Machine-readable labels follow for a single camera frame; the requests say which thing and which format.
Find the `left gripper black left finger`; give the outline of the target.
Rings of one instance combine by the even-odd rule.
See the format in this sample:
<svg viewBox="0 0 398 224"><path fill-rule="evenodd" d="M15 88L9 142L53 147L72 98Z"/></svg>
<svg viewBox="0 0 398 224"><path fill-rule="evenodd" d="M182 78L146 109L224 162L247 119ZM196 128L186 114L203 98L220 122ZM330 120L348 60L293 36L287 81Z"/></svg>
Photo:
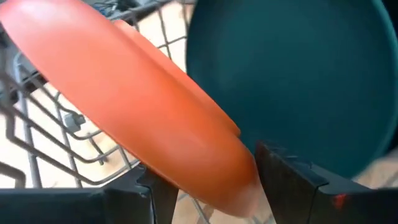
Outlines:
<svg viewBox="0 0 398 224"><path fill-rule="evenodd" d="M100 188L0 189L0 224L171 224L177 195L140 164Z"/></svg>

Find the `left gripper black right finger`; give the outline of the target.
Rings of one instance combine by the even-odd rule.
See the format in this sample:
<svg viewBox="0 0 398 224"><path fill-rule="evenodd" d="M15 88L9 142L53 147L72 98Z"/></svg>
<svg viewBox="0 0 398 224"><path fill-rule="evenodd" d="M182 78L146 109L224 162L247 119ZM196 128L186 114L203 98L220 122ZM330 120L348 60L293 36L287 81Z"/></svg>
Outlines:
<svg viewBox="0 0 398 224"><path fill-rule="evenodd" d="M370 189L263 142L254 157L276 224L398 224L398 188Z"/></svg>

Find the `orange plate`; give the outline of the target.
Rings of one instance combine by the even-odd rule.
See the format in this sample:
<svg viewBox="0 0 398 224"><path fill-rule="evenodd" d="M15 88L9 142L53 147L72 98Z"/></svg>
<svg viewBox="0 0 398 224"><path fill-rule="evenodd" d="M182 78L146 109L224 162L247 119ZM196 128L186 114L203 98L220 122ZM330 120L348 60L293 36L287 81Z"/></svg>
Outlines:
<svg viewBox="0 0 398 224"><path fill-rule="evenodd" d="M237 217L261 184L233 120L164 53L82 0L7 0L0 23L33 66L115 142Z"/></svg>

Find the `dark teal plate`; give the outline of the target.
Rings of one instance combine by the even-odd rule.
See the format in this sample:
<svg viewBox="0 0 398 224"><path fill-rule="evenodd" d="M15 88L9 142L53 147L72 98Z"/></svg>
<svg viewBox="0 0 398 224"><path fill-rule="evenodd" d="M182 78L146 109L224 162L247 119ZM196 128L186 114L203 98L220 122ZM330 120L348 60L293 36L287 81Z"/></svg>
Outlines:
<svg viewBox="0 0 398 224"><path fill-rule="evenodd" d="M398 37L382 0L197 0L187 73L241 140L343 177L398 127Z"/></svg>

